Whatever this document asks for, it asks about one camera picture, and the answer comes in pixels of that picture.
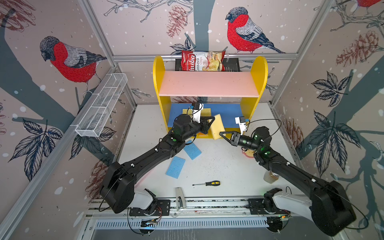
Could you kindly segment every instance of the bird illustration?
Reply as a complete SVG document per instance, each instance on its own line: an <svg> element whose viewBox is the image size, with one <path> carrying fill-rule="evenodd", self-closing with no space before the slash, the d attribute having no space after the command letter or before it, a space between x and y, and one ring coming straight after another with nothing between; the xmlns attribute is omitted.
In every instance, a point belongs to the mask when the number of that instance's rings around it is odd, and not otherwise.
<svg viewBox="0 0 384 240"><path fill-rule="evenodd" d="M349 1L352 1L352 0L345 0L343 2L341 2L339 5L342 5L344 3L347 3ZM355 11L357 10L358 7L365 7L367 9L367 14L372 14L371 12L368 12L368 8L376 3L378 3L379 1L381 0L354 0L354 2L357 3L357 6L355 8L355 10L353 10L352 14L351 15L354 15Z"/></svg>
<svg viewBox="0 0 384 240"><path fill-rule="evenodd" d="M253 52L256 49L269 48L278 53L284 53L275 48L274 44L266 38L263 30L254 24L243 7L231 9L225 18L228 20L228 41L240 51Z"/></svg>
<svg viewBox="0 0 384 240"><path fill-rule="evenodd" d="M83 92L83 97L86 93L92 93L88 90L88 81L93 75L99 78L96 68L102 60L107 59L99 54L88 52L84 48L72 47L60 42L53 36L48 36L41 41L40 51L44 61L49 59L66 79L76 83L86 83L87 90Z"/></svg>

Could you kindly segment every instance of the bird's head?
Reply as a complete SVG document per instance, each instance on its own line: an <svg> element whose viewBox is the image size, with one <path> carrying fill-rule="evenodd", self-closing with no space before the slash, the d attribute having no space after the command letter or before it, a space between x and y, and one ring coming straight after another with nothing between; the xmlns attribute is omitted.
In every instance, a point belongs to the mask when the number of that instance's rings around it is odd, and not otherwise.
<svg viewBox="0 0 384 240"><path fill-rule="evenodd" d="M53 36L48 36L42 40L42 42L40 43L40 51L41 51L41 56L43 57L44 61L46 61L46 60L55 61L56 60L53 48L59 42L60 41Z"/></svg>
<svg viewBox="0 0 384 240"><path fill-rule="evenodd" d="M234 20L236 20L236 18L240 15L248 15L248 11L244 7L235 7L229 11L225 20L233 23Z"/></svg>

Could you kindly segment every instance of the blue sponge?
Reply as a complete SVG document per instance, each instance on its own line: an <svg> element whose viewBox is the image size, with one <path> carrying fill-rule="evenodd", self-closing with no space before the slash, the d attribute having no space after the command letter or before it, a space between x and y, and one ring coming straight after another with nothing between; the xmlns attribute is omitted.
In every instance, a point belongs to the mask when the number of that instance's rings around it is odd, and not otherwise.
<svg viewBox="0 0 384 240"><path fill-rule="evenodd" d="M195 158L197 158L200 154L201 154L201 151L196 147L196 145L194 143L190 144L190 145L186 145L184 147L184 151L188 154L188 156L194 160Z"/></svg>
<svg viewBox="0 0 384 240"><path fill-rule="evenodd" d="M181 169L183 168L185 159L174 157L169 165L166 174L170 177L179 178Z"/></svg>

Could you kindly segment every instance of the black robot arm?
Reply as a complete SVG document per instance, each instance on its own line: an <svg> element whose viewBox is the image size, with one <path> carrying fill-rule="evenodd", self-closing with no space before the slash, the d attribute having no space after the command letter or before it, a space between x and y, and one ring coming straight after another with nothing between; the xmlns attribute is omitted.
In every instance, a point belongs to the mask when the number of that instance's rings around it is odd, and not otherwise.
<svg viewBox="0 0 384 240"><path fill-rule="evenodd" d="M144 174L180 152L185 146L185 141L190 137L196 137L200 132L208 134L214 120L215 117L200 117L200 123L198 123L192 121L189 115L179 115L174 121L173 128L161 141L159 140L154 148L129 162L112 163L102 182L100 195L113 212L120 213L131 204L135 195L134 185ZM156 205L156 196L147 191L155 199L147 209L152 213Z"/></svg>
<svg viewBox="0 0 384 240"><path fill-rule="evenodd" d="M342 185L315 177L287 161L270 147L272 137L267 127L256 128L252 137L236 131L220 135L233 146L254 150L253 156L259 165L282 176L308 196L312 201L312 220L325 234L334 236L356 220L351 204L343 199L348 197Z"/></svg>

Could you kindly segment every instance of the white table surface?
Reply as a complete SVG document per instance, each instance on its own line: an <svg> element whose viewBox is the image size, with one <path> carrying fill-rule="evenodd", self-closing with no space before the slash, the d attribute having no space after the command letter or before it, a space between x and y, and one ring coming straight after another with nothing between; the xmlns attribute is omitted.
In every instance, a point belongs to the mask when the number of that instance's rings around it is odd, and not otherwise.
<svg viewBox="0 0 384 240"><path fill-rule="evenodd" d="M267 103L259 103L252 120L273 118ZM275 120L258 121L251 124L247 135L259 126L266 126L272 134L278 124ZM131 161L158 144L159 138L167 134L159 105L138 105L119 163ZM224 139L196 139L196 146L201 155L191 160L184 150L177 156L185 159L185 164L178 179L165 173L172 159L158 164L142 177L135 189L151 190L157 197L175 197L175 187L182 187L185 197L238 197L263 195L278 187L285 191L289 186L293 194L303 194L284 178L280 177L273 184L263 180L266 169L254 159L243 155L240 147L234 147ZM272 137L271 147L294 164L285 141L278 131ZM219 180L220 186L192 186L192 184Z"/></svg>

